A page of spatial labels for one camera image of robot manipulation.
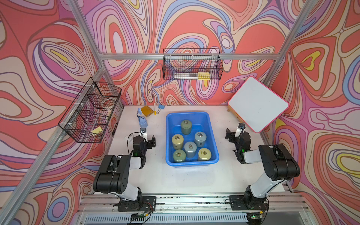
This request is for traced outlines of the grey-blue tea canister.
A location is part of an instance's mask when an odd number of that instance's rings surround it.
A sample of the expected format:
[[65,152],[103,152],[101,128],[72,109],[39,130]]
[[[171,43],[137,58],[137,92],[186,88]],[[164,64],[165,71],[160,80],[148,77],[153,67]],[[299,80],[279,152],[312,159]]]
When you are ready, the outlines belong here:
[[194,143],[197,145],[197,147],[202,148],[205,145],[205,142],[207,140],[207,136],[204,132],[196,132],[194,136]]
[[184,151],[187,158],[193,158],[197,151],[197,145],[194,142],[186,142],[184,144]]

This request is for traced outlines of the yellow-green tea canister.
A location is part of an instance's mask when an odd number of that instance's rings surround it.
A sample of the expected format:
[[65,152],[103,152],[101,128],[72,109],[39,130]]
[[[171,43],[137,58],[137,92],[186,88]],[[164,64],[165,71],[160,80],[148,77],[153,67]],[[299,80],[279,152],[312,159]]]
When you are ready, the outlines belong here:
[[201,148],[198,152],[198,161],[208,161],[212,157],[212,152],[207,148]]

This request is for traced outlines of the blue plastic basket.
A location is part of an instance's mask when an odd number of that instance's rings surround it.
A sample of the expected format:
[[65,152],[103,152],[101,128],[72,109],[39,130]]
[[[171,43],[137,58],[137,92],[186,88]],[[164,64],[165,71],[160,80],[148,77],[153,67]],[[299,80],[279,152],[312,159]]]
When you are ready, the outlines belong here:
[[[189,135],[184,135],[181,131],[181,122],[183,120],[190,120],[192,122],[192,131]],[[212,157],[208,161],[198,161],[198,152],[201,148],[197,147],[196,154],[193,158],[187,158],[184,162],[175,163],[173,160],[173,153],[176,151],[173,148],[172,137],[175,134],[180,134],[184,137],[184,144],[186,142],[194,142],[196,132],[204,132],[207,136],[204,147],[211,151]],[[219,153],[215,142],[214,133],[212,130],[210,116],[206,112],[175,112],[166,116],[166,163],[172,167],[195,167],[207,166],[215,164],[219,161]]]

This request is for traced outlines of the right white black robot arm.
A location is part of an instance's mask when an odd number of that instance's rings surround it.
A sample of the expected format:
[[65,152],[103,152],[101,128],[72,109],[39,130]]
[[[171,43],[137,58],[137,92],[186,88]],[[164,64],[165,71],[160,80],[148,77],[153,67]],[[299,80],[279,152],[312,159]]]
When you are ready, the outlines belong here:
[[225,139],[234,144],[233,152],[241,164],[263,165],[264,173],[255,183],[247,186],[241,199],[248,209],[265,203],[267,195],[277,185],[300,175],[298,163],[283,144],[259,145],[257,149],[250,149],[251,136],[240,128],[235,132],[227,129]]

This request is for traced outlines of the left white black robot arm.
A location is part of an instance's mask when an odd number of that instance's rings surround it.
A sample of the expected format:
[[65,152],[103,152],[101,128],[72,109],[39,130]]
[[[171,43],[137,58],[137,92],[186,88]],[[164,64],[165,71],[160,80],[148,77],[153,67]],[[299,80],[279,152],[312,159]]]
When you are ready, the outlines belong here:
[[129,171],[143,169],[148,149],[156,147],[156,138],[147,141],[142,136],[133,138],[133,150],[128,155],[105,155],[93,182],[93,190],[112,194],[126,201],[139,202],[142,191],[129,183]]

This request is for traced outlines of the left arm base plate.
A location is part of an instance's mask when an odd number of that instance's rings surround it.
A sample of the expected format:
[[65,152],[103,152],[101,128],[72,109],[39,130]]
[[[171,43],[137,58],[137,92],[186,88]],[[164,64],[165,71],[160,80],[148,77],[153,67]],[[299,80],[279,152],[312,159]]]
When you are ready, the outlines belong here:
[[141,201],[120,200],[116,205],[119,212],[153,212],[156,209],[157,198],[144,196]]

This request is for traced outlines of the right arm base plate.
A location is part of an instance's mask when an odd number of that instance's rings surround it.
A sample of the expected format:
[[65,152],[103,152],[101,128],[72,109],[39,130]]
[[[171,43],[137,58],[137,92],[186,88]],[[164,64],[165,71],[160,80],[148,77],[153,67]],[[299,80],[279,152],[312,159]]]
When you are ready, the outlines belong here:
[[243,195],[229,196],[226,203],[230,204],[233,211],[267,211],[269,209],[267,198]]

